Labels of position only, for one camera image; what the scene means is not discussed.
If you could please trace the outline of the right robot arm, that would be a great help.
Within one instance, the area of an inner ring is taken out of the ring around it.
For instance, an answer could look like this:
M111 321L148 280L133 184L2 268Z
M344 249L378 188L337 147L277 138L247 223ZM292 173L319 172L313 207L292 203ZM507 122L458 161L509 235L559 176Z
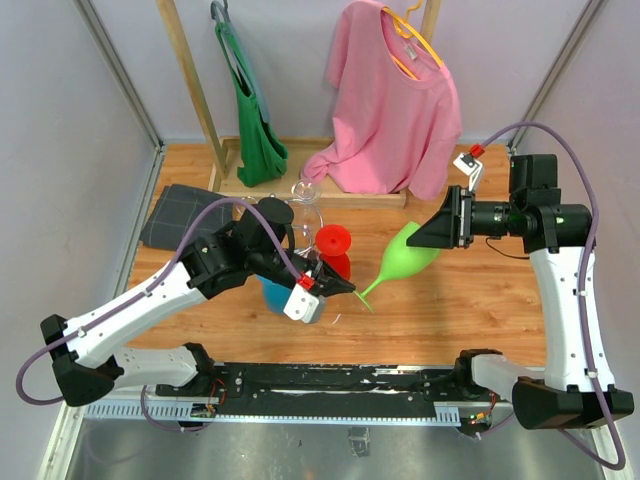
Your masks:
M616 387L600 336L595 255L586 247L592 215L584 205L562 203L556 156L513 157L506 202L477 199L484 167L473 154L459 155L454 165L468 186L449 187L440 210L406 244L453 249L477 236L521 239L540 291L547 353L544 370L535 372L497 350L464 350L453 370L455 392L466 400L494 392L529 430L595 428L607 414L631 415L633 396Z

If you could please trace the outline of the blue wine glass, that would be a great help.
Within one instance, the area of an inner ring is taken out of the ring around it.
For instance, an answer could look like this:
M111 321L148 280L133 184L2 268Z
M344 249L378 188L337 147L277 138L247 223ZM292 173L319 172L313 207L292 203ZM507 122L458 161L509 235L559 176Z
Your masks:
M267 308L275 314L283 314L292 290L261 276L258 276L258 280L262 285L263 298Z

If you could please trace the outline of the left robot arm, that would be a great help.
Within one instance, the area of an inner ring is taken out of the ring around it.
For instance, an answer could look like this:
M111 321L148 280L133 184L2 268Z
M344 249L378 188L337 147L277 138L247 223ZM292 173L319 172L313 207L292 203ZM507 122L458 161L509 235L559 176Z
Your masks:
M246 204L239 220L213 233L196 235L190 226L171 260L146 281L84 315L43 320L63 401L85 406L116 389L138 386L207 393L215 367L202 345L139 350L127 344L164 319L243 286L251 276L288 289L285 315L306 324L317 321L327 298L354 292L331 266L294 251L293 218L287 203L268 197Z

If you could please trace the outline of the clear wine glass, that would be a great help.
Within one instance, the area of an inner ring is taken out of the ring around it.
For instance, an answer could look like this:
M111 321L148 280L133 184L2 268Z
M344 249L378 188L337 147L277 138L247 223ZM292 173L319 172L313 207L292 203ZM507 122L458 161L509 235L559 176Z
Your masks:
M291 201L295 205L315 209L320 197L320 186L311 181L299 180L291 187Z

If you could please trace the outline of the green wine glass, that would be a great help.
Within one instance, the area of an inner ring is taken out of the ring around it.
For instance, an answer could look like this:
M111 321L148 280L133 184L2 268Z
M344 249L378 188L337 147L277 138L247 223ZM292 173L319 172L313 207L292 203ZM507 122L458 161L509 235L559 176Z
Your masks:
M419 229L420 225L417 222L409 221L399 230L383 252L377 277L363 292L355 292L370 312L374 312L374 309L366 300L366 296L381 283L413 277L438 258L438 248L407 245L407 240Z

